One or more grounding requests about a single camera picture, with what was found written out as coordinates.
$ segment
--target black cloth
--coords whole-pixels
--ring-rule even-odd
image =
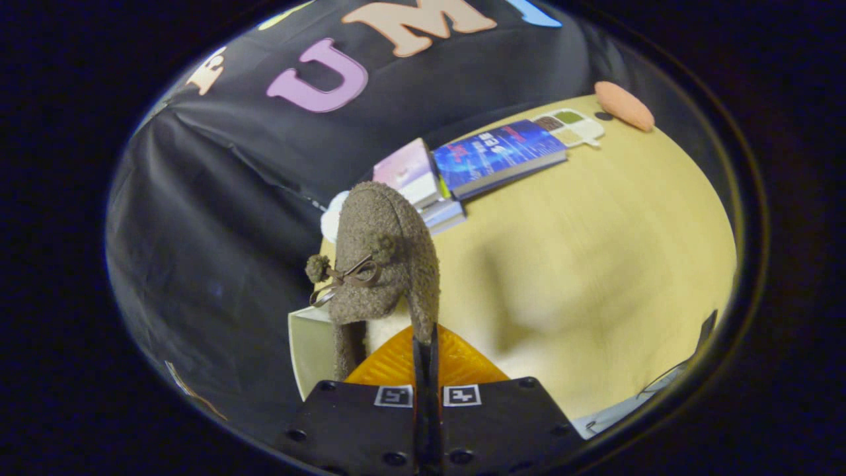
[[[610,80],[652,110],[728,203],[693,104],[582,19],[543,7],[563,23],[544,28],[508,3],[470,0],[495,29],[433,37],[425,51],[397,58],[370,26],[341,22],[366,3],[320,0],[234,38],[205,96],[183,75],[130,139],[108,199],[107,263],[129,332],[162,377],[173,382],[171,362],[229,424],[265,442],[301,403],[287,313],[307,306],[303,268],[320,247],[318,206],[416,137],[437,147]],[[292,67],[320,89],[338,85],[325,66],[299,62],[326,37],[367,69],[364,91],[330,113],[268,97]]]

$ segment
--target letter m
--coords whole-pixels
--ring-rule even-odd
[[[475,33],[497,26],[497,22],[480,14],[463,0],[417,0],[417,7],[385,2],[368,3],[348,13],[341,21],[360,21],[373,27],[393,43],[394,55],[405,58],[431,46],[431,39],[415,36],[409,28],[439,38],[449,38],[446,17],[453,21],[453,29],[459,33]]]

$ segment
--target white cloth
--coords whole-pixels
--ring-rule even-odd
[[[335,243],[338,239],[338,220],[341,218],[341,207],[347,199],[349,191],[338,193],[331,202],[329,208],[320,217],[320,231],[327,240]]]

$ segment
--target blue book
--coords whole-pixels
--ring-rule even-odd
[[[546,129],[521,120],[432,152],[447,188],[464,200],[567,160],[567,147]]]

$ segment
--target paint palette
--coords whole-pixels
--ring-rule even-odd
[[[532,122],[549,131],[567,147],[582,143],[599,147],[596,140],[605,135],[605,128],[575,109],[559,109],[537,116]]]

